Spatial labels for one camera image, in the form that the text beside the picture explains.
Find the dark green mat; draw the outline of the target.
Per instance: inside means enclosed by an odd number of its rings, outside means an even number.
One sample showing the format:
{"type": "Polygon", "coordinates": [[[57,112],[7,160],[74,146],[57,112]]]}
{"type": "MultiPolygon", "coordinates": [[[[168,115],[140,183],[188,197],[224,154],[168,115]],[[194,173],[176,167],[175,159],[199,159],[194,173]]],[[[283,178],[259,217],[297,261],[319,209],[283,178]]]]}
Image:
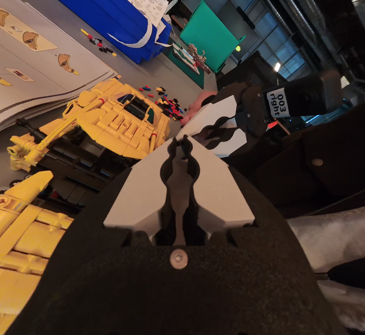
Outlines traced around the dark green mat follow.
{"type": "Polygon", "coordinates": [[[162,53],[201,89],[204,88],[203,70],[195,66],[193,58],[188,56],[188,52],[182,46],[173,42],[172,46],[165,48],[162,53]]]}

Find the small wooden model kit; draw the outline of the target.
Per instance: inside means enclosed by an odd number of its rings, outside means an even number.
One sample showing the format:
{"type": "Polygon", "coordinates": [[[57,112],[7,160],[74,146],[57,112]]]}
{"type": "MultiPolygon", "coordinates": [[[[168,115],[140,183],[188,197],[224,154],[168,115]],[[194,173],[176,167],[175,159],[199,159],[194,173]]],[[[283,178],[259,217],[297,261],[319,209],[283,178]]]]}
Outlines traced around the small wooden model kit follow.
{"type": "Polygon", "coordinates": [[[206,64],[206,57],[199,55],[197,49],[193,44],[189,44],[188,48],[173,43],[172,53],[174,57],[183,63],[189,70],[196,74],[200,74],[201,71],[211,74],[211,69],[206,64]]]}

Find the teal green container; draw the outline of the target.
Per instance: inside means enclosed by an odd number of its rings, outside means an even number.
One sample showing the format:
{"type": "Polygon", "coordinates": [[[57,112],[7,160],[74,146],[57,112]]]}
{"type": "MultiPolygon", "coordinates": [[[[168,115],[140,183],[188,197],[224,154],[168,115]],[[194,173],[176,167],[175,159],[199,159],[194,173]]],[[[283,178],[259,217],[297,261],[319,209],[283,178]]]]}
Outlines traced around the teal green container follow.
{"type": "Polygon", "coordinates": [[[192,44],[199,53],[205,52],[206,64],[214,73],[222,70],[228,57],[245,37],[236,39],[206,5],[206,0],[200,1],[180,33],[180,39],[186,45],[192,44]]]}

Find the instruction booklet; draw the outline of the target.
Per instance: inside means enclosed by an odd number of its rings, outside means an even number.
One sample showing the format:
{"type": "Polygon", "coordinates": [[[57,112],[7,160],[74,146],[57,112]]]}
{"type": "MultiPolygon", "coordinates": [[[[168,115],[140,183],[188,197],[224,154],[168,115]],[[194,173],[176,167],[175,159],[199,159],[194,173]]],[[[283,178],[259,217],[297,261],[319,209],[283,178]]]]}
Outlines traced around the instruction booklet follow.
{"type": "Polygon", "coordinates": [[[117,72],[29,3],[1,0],[1,130],[117,72]]]}

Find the yellow toy car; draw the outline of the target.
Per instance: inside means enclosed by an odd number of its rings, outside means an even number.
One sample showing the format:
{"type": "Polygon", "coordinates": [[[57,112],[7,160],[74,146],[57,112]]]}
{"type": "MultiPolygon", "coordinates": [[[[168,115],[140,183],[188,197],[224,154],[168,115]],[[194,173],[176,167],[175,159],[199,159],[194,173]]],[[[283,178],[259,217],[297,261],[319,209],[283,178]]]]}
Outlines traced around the yellow toy car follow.
{"type": "Polygon", "coordinates": [[[73,217],[169,135],[162,109],[116,78],[69,102],[61,118],[12,136],[11,169],[31,173],[1,188],[1,334],[25,307],[73,217]]]}

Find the paned glass wall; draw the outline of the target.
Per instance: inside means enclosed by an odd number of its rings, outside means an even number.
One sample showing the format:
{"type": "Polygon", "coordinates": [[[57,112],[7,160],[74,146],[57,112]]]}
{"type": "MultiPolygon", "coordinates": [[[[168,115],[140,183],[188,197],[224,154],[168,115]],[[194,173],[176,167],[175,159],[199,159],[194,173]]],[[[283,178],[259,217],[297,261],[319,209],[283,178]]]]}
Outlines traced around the paned glass wall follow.
{"type": "MultiPolygon", "coordinates": [[[[183,0],[183,4],[193,11],[199,1],[183,0]]],[[[206,0],[206,3],[236,39],[245,37],[240,50],[235,49],[227,59],[223,74],[256,51],[289,81],[313,71],[303,47],[294,41],[297,33],[284,24],[269,0],[206,0]]]]}

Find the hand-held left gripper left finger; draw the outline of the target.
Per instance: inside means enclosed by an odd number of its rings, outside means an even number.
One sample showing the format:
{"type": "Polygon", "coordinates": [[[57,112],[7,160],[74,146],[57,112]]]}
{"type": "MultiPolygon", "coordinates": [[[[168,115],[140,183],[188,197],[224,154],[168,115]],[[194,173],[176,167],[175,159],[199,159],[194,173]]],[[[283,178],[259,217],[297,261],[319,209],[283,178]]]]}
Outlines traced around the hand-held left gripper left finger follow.
{"type": "Polygon", "coordinates": [[[103,225],[143,231],[157,245],[173,245],[176,214],[167,180],[173,173],[177,140],[171,138],[130,170],[103,225]]]}

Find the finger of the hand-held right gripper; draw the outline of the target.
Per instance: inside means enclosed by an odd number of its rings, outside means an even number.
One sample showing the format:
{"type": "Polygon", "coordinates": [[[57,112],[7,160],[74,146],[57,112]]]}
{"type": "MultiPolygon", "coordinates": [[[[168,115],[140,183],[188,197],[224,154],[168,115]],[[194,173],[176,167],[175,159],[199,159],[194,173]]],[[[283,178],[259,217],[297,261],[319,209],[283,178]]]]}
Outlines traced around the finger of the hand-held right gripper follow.
{"type": "Polygon", "coordinates": [[[203,106],[193,118],[180,130],[176,136],[177,141],[182,141],[184,136],[194,136],[205,128],[214,127],[217,122],[233,118],[236,114],[237,102],[234,95],[230,95],[215,103],[203,106]]]}
{"type": "Polygon", "coordinates": [[[230,156],[247,143],[246,133],[239,127],[204,129],[197,141],[218,158],[230,156]]]}

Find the blue plastic bin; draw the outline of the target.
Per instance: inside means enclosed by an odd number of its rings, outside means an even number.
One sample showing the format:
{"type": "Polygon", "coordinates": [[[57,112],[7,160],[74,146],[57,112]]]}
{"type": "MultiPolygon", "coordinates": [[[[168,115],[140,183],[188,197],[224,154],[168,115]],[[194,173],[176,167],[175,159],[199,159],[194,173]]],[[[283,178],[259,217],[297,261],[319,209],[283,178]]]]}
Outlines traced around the blue plastic bin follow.
{"type": "Polygon", "coordinates": [[[138,42],[146,33],[148,19],[128,0],[59,1],[136,64],[155,58],[170,46],[167,42],[171,25],[164,19],[165,14],[158,27],[153,25],[152,35],[142,48],[129,48],[107,35],[110,33],[120,41],[131,44],[138,42]]]}

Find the cluster of red blue pieces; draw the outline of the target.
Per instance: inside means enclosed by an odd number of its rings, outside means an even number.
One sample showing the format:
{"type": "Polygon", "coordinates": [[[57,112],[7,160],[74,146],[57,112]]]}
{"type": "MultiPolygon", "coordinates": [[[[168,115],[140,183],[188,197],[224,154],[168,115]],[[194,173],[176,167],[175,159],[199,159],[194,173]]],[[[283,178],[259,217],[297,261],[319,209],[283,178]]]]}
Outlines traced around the cluster of red blue pieces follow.
{"type": "Polygon", "coordinates": [[[140,87],[139,91],[145,92],[150,99],[153,99],[155,105],[157,105],[167,117],[174,121],[182,122],[187,109],[182,109],[177,99],[169,99],[165,88],[157,87],[153,90],[148,85],[145,85],[140,87]]]}

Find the person's fleece-lined jacket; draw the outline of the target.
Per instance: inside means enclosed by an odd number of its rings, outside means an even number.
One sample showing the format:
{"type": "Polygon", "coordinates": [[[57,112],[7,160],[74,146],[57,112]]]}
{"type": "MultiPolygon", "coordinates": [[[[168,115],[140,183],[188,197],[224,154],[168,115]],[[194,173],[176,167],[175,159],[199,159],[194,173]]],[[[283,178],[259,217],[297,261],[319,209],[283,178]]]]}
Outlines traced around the person's fleece-lined jacket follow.
{"type": "Polygon", "coordinates": [[[365,107],[223,160],[287,219],[349,334],[364,334],[365,107]]]}

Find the person's right hand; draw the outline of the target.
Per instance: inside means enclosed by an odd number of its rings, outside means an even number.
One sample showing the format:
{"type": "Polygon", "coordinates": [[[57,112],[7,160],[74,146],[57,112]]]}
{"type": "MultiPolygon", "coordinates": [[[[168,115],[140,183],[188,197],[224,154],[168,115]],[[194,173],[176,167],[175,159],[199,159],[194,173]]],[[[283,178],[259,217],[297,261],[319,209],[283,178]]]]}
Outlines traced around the person's right hand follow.
{"type": "Polygon", "coordinates": [[[199,111],[202,107],[212,102],[217,95],[217,91],[202,91],[197,99],[189,105],[188,112],[181,120],[181,125],[185,126],[199,111]]]}

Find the silver ribbed ducts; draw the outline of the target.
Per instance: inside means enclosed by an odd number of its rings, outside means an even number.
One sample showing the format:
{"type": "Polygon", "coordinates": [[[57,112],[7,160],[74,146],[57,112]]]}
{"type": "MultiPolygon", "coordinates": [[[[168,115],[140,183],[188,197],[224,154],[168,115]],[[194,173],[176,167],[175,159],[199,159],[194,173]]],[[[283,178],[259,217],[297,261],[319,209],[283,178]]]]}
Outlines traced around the silver ribbed ducts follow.
{"type": "Polygon", "coordinates": [[[265,0],[312,64],[364,74],[364,21],[352,0],[265,0]]]}

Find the cluster of small mixed pins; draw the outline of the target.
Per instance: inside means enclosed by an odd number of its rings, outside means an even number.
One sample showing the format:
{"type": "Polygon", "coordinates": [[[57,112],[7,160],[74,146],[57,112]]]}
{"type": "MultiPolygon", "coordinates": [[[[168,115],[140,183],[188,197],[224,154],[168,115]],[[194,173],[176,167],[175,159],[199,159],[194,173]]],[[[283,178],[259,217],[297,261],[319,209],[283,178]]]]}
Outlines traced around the cluster of small mixed pins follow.
{"type": "Polygon", "coordinates": [[[99,49],[99,51],[103,52],[103,53],[110,53],[113,57],[116,57],[116,53],[111,50],[108,47],[105,47],[103,45],[103,40],[102,39],[98,39],[93,37],[91,34],[89,34],[88,32],[86,32],[83,29],[80,29],[80,31],[88,38],[89,42],[91,42],[93,45],[96,45],[99,49]]]}

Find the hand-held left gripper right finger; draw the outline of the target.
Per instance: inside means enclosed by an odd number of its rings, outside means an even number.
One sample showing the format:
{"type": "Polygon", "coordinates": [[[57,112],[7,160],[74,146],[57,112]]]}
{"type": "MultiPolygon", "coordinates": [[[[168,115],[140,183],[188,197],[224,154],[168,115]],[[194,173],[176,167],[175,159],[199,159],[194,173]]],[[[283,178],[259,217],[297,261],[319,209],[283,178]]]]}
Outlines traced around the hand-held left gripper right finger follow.
{"type": "Polygon", "coordinates": [[[189,205],[182,227],[186,245],[205,245],[212,234],[250,227],[255,217],[229,166],[192,137],[182,143],[190,145],[187,173],[189,205]]]}

